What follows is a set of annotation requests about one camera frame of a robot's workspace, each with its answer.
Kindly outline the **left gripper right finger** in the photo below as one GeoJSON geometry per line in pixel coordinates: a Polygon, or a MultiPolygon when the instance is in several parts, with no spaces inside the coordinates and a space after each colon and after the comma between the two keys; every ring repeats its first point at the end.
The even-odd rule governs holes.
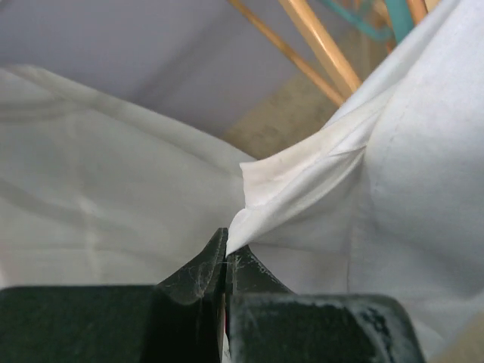
{"type": "Polygon", "coordinates": [[[380,295],[296,294],[243,247],[228,256],[233,362],[423,362],[408,314],[380,295]]]}

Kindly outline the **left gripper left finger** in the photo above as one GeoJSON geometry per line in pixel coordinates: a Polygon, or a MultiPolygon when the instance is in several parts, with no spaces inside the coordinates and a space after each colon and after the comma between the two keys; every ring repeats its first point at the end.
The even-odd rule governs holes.
{"type": "Polygon", "coordinates": [[[158,284],[1,291],[3,362],[220,362],[226,229],[158,284]]]}

